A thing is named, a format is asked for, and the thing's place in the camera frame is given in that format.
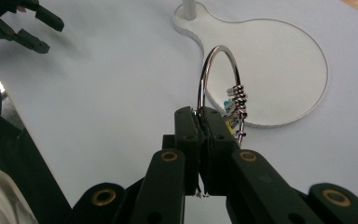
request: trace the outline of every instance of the white pole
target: white pole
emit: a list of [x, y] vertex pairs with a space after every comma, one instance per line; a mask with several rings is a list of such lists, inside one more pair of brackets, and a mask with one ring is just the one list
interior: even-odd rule
[[185, 19], [192, 21], [197, 18], [196, 0], [183, 0], [183, 11]]

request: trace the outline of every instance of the white round board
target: white round board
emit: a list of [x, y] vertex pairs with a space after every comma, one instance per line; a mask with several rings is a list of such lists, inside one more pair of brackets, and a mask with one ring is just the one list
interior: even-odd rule
[[[174, 22], [179, 33], [195, 39], [204, 60], [217, 45], [227, 46], [239, 67], [241, 84], [249, 95], [246, 122], [255, 127], [277, 127], [309, 114], [324, 96], [328, 66], [316, 41], [293, 24], [270, 19], [228, 22], [196, 4], [197, 18], [185, 19], [182, 6]], [[224, 113], [226, 90], [235, 85], [224, 53], [213, 61], [207, 94]]]

